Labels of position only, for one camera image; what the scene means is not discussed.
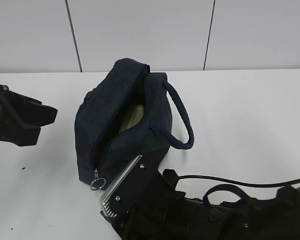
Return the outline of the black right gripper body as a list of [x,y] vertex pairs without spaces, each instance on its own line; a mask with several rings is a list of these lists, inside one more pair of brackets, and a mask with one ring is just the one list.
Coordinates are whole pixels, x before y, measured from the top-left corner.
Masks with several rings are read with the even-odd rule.
[[218,178],[202,198],[176,190],[181,176],[157,173],[124,214],[107,218],[122,240],[300,240],[300,178],[271,184],[258,199],[245,182]]

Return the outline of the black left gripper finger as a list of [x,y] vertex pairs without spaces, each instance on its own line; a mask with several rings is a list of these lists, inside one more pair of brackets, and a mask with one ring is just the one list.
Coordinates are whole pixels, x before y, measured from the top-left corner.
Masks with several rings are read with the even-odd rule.
[[41,101],[21,96],[21,127],[23,129],[40,128],[53,124],[56,120],[58,110],[54,107],[44,105]]
[[13,143],[19,147],[35,146],[40,132],[40,127],[19,128],[13,134]]

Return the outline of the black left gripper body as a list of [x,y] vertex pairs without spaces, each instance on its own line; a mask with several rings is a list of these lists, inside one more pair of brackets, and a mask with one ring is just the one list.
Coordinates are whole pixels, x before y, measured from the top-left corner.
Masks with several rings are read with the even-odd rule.
[[28,125],[22,118],[28,98],[0,84],[0,142],[26,143]]

